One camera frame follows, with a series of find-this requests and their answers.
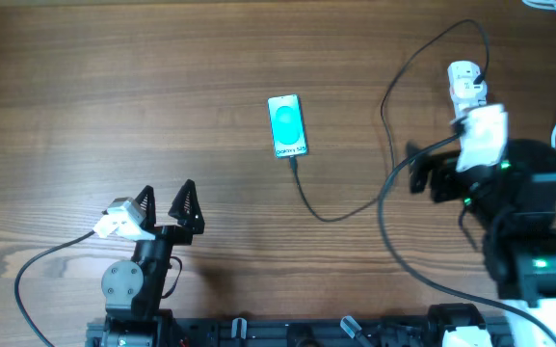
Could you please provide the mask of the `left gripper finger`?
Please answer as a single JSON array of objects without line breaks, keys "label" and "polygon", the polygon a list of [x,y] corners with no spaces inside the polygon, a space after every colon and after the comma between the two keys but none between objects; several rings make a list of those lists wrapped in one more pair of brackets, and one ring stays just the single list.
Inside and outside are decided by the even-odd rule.
[{"label": "left gripper finger", "polygon": [[205,221],[199,206],[196,183],[192,179],[187,179],[181,186],[172,201],[168,215],[176,219],[180,227],[190,230],[193,234],[203,234]]},{"label": "left gripper finger", "polygon": [[156,206],[154,189],[147,185],[135,198],[136,203],[145,212],[145,218],[141,223],[142,229],[153,229],[156,224]]}]

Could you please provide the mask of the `Galaxy S25 smartphone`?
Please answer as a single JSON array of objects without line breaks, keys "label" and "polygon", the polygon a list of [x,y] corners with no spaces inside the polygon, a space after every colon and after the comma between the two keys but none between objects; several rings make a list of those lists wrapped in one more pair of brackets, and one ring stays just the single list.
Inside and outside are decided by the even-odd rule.
[{"label": "Galaxy S25 smartphone", "polygon": [[276,158],[308,154],[300,98],[296,94],[267,100]]}]

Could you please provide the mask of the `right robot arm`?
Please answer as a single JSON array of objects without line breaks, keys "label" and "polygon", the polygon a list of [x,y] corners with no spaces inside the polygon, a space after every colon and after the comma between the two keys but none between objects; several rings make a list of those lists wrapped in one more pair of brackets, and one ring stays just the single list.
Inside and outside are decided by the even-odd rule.
[{"label": "right robot arm", "polygon": [[484,265],[516,346],[556,346],[556,150],[527,139],[506,144],[490,167],[458,169],[459,152],[427,154],[413,143],[410,189],[435,202],[463,200],[485,230]]}]

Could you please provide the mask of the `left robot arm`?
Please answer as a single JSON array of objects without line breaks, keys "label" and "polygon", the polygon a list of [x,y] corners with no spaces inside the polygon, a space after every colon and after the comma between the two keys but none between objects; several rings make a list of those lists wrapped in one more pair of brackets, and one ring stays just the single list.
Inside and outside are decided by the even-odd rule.
[{"label": "left robot arm", "polygon": [[176,289],[165,288],[175,246],[188,246],[204,232],[196,184],[188,179],[172,201],[173,225],[156,224],[154,190],[147,185],[135,198],[117,198],[93,230],[105,238],[114,233],[135,243],[130,259],[112,264],[103,274],[101,290],[106,317],[87,329],[87,346],[187,346],[189,339],[162,300]]}]

